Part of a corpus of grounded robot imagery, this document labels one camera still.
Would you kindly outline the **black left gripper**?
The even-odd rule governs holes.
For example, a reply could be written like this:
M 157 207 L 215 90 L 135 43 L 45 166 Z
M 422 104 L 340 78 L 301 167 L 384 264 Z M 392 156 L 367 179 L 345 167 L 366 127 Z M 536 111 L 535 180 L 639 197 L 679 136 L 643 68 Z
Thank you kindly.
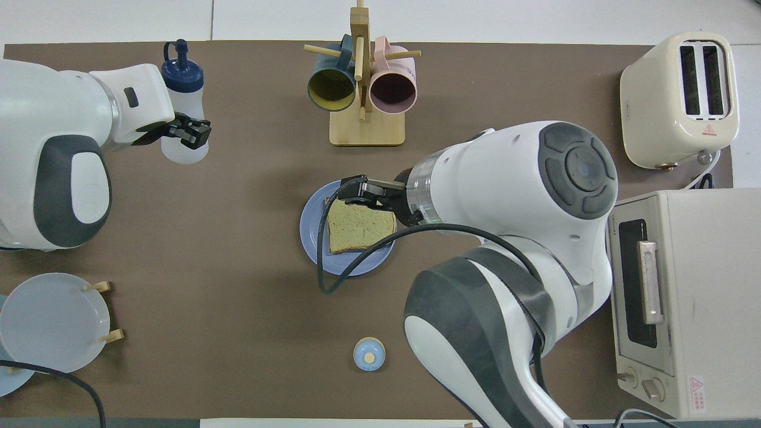
M 187 114 L 176 113 L 174 120 L 160 124 L 152 124 L 149 130 L 140 138 L 133 141 L 132 146 L 147 146 L 162 137 L 178 138 L 188 149 L 199 149 L 207 143 L 211 135 L 211 122 L 206 119 L 189 117 Z

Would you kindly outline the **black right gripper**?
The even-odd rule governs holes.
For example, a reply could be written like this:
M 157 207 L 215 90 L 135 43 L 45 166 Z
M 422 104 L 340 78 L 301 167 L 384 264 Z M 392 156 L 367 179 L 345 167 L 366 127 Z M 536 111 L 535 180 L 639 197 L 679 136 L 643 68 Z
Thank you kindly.
M 356 200 L 356 205 L 372 210 L 393 212 L 397 220 L 406 227 L 422 225 L 424 217 L 420 209 L 411 208 L 408 201 L 407 182 L 411 168 L 401 171 L 394 182 L 400 187 L 392 187 L 391 182 L 381 186 L 373 184 L 365 174 L 344 178 L 339 190 L 340 200 Z

